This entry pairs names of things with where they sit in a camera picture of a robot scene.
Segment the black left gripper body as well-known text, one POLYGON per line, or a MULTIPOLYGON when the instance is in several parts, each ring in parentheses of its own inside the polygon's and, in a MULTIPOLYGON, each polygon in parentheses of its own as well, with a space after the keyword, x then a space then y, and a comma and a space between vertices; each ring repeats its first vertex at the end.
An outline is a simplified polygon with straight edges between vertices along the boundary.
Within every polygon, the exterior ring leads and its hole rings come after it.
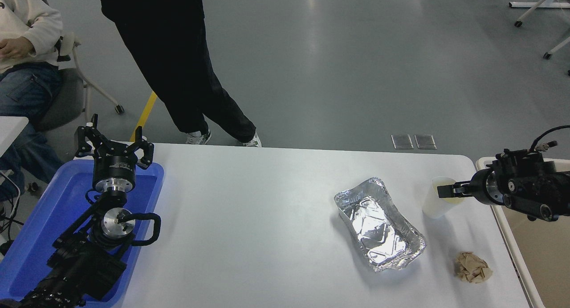
POLYGON ((124 179, 134 184, 136 182, 137 156, 127 155, 94 155, 94 174, 92 183, 97 184, 107 179, 124 179))

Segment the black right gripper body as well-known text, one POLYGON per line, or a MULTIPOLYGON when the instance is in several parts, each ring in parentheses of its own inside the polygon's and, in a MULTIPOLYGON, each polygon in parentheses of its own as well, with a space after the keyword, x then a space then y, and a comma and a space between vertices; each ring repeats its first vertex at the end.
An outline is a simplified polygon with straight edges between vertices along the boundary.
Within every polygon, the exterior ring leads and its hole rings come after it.
POLYGON ((487 179, 492 173, 491 169, 477 171, 470 180, 470 195, 478 200, 481 204, 492 205, 493 199, 487 190, 487 179))

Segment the person's hand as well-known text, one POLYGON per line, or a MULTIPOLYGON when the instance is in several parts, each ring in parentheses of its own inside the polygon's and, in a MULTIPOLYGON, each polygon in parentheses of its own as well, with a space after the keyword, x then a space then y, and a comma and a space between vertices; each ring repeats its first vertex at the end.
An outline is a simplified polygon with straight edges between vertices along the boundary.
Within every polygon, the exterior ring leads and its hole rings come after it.
POLYGON ((32 51, 34 51, 34 45, 24 36, 0 41, 1 59, 26 58, 32 51))

